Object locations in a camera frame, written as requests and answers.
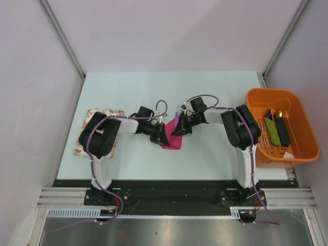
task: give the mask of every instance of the orange bin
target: orange bin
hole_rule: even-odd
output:
[[[300,99],[290,91],[255,88],[246,95],[246,104],[261,129],[256,150],[256,166],[267,168],[290,168],[303,162],[314,161],[320,150]],[[289,147],[272,145],[264,122],[267,109],[281,110],[288,130]],[[285,152],[293,159],[283,158]]]

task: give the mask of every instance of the red cloth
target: red cloth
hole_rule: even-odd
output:
[[[171,146],[167,147],[167,146],[161,145],[162,149],[165,149],[165,150],[179,150],[179,149],[181,149],[182,136],[172,137],[171,134],[174,131],[174,129],[175,129],[175,125],[174,125],[174,119],[173,119],[165,125],[166,137],[168,138],[168,141],[169,141]]]

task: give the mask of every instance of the wall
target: wall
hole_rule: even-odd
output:
[[[263,72],[300,2],[49,0],[88,72]]]
[[[269,87],[296,93],[321,148],[314,163],[296,169],[304,187],[311,186],[328,228],[328,1],[311,1],[295,32],[268,76]]]
[[[35,0],[0,2],[0,245],[60,158],[82,82]]]

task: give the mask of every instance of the green pouch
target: green pouch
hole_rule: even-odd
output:
[[[273,122],[273,120],[270,120],[266,117],[264,117],[264,120],[266,126],[268,127],[269,136],[272,144],[275,146],[281,146],[280,138],[275,123]]]

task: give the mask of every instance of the patterned fabric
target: patterned fabric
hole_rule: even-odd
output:
[[[92,109],[89,109],[87,111],[87,116],[86,116],[86,118],[85,118],[85,120],[83,122],[81,131],[80,131],[80,134],[84,130],[84,128],[86,127],[86,125],[88,124],[88,122],[91,120],[91,118],[92,118],[92,116],[94,115],[95,112],[101,112],[103,114],[106,114],[107,116],[109,116],[109,115],[124,116],[124,111],[123,110],[101,109],[101,108],[92,108]],[[111,159],[111,158],[114,157],[114,153],[115,153],[115,149],[116,149],[116,145],[117,145],[117,138],[118,138],[118,136],[115,139],[115,143],[113,145],[113,148],[112,148],[111,152],[109,152],[109,154],[108,154],[108,158],[109,159]],[[88,154],[83,150],[82,145],[79,144],[78,139],[76,141],[75,148],[73,150],[73,154],[76,155],[76,156],[88,157]]]

